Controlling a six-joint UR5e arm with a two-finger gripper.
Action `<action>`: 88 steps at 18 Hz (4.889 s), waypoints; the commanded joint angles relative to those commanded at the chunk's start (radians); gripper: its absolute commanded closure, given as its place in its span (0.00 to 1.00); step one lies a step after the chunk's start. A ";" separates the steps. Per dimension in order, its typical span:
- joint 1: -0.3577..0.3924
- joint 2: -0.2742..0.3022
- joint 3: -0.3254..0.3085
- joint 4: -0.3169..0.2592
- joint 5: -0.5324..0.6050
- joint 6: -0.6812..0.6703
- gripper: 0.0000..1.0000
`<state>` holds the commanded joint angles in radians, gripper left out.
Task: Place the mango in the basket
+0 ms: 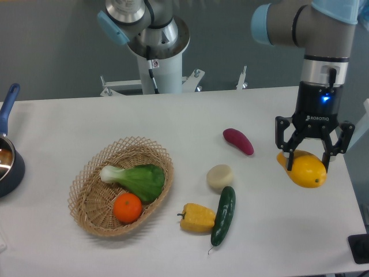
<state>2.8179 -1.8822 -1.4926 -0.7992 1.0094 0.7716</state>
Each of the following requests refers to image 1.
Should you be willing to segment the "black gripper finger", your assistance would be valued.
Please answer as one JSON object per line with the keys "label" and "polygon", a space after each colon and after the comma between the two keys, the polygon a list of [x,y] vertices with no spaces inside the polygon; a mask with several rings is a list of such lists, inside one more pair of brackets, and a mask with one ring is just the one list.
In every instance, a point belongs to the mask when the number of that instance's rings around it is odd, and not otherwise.
{"label": "black gripper finger", "polygon": [[332,130],[330,130],[327,125],[321,126],[321,140],[325,150],[322,156],[322,163],[326,169],[326,172],[328,172],[331,157],[337,156],[338,154],[346,153],[349,143],[351,142],[353,133],[355,131],[354,124],[349,121],[339,123],[338,127],[340,128],[341,133],[338,137],[337,142],[335,144],[332,144],[330,136]]}
{"label": "black gripper finger", "polygon": [[[285,130],[290,127],[290,125],[293,125],[295,130],[291,138],[285,141]],[[288,154],[288,160],[286,161],[286,168],[288,171],[291,171],[293,168],[295,150],[306,137],[307,124],[304,122],[302,115],[293,115],[291,117],[277,116],[275,118],[275,143],[278,149]]]}

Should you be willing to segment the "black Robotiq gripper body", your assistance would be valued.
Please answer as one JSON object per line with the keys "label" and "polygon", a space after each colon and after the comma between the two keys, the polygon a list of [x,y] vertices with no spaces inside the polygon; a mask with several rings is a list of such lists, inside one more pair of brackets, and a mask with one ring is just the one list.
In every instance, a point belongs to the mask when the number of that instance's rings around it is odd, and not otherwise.
{"label": "black Robotiq gripper body", "polygon": [[338,127],[338,111],[344,87],[325,87],[300,82],[291,139],[327,140]]}

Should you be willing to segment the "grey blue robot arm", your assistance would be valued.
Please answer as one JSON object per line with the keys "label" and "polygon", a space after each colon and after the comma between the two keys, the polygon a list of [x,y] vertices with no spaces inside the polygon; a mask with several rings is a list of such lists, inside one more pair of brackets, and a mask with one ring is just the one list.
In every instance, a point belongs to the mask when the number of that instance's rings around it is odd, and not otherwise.
{"label": "grey blue robot arm", "polygon": [[[296,164],[304,139],[322,141],[324,166],[348,148],[355,127],[337,117],[358,8],[358,1],[280,1],[258,7],[252,16],[251,34],[258,43],[304,49],[295,112],[275,123],[275,142],[287,170]],[[189,42],[171,1],[106,1],[97,20],[113,42],[128,45],[141,58],[143,92],[164,93],[159,64],[181,54]]]}

